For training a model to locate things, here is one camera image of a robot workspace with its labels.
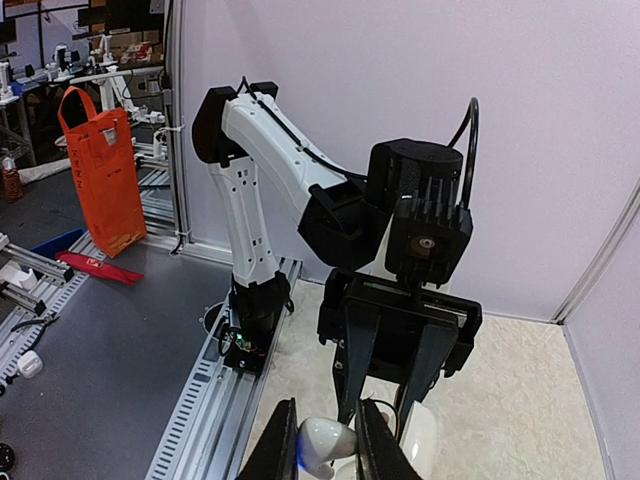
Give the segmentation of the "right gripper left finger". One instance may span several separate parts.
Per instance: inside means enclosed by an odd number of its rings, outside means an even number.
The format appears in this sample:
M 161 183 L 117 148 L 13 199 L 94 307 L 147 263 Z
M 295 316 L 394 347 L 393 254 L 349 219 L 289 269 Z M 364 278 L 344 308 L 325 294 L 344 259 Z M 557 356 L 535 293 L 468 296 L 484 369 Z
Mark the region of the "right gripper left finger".
M 237 479 L 297 479 L 297 435 L 296 401 L 294 398 L 281 400 Z

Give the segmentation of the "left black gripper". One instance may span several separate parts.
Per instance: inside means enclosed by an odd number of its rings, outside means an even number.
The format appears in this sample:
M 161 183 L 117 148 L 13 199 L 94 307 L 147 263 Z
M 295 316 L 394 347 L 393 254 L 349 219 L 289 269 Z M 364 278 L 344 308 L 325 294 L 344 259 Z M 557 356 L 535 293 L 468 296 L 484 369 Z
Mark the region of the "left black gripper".
M 373 304 L 353 298 L 358 293 Z M 433 323 L 440 319 L 454 322 Z M 413 402 L 424 400 L 442 366 L 446 378 L 463 368 L 482 322 L 476 301 L 405 290 L 393 280 L 333 269 L 324 285 L 317 334 L 321 344 L 344 341 L 336 350 L 343 352 L 341 374 L 334 368 L 337 420 L 351 421 L 368 370 L 384 380 L 407 377 L 395 398 L 400 437 Z

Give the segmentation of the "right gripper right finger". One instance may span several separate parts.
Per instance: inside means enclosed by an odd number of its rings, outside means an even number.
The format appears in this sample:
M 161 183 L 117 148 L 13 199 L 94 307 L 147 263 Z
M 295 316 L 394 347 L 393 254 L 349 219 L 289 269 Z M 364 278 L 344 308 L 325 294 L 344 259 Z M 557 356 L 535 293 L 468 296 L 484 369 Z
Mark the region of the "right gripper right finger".
M 356 478 L 364 480 L 420 480 L 397 444 L 376 404 L 356 405 Z

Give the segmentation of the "white charging case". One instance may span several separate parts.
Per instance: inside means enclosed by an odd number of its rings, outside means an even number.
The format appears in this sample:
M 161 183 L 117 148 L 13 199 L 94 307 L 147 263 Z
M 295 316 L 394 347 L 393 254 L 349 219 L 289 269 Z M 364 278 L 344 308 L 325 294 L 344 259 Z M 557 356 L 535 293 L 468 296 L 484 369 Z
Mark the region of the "white charging case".
M 403 432 L 397 434 L 395 407 L 379 399 L 374 399 L 374 403 L 409 465 L 421 479 L 430 479 L 437 453 L 438 426 L 434 414 L 422 403 L 414 401 Z

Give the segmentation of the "white stem earbud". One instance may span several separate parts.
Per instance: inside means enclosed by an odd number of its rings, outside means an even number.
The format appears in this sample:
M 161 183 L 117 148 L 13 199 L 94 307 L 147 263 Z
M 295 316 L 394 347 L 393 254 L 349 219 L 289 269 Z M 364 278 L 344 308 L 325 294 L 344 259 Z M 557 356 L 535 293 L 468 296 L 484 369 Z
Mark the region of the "white stem earbud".
M 335 470 L 331 463 L 352 457 L 356 452 L 355 431 L 338 421 L 309 417 L 298 428 L 297 464 L 315 479 L 332 479 Z

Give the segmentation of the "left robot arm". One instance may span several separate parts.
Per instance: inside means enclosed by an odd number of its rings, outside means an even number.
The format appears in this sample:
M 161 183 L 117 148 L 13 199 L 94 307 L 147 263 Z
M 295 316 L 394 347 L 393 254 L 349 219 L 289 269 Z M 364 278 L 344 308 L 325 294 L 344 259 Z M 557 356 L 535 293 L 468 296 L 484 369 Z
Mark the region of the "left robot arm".
M 260 188 L 268 180 L 297 234 L 330 269 L 317 335 L 336 346 L 337 418 L 349 423 L 367 378 L 397 387 L 405 426 L 437 381 L 459 372 L 483 321 L 481 305 L 444 292 L 472 237 L 480 108 L 456 131 L 468 146 L 398 138 L 375 144 L 359 174 L 339 166 L 280 110 L 272 82 L 207 92 L 191 127 L 219 191 L 231 243 L 226 304 L 210 322 L 224 363 L 260 374 L 292 287 L 271 245 Z

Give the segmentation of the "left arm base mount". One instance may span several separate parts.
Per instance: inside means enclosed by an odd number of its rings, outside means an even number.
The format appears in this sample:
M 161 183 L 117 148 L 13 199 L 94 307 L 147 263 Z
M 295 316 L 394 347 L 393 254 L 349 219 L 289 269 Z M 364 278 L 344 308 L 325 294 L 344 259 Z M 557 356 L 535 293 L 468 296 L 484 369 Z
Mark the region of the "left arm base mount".
M 214 334 L 225 366 L 261 374 L 283 311 L 294 311 L 290 293 L 282 272 L 248 287 L 232 282 L 227 311 Z

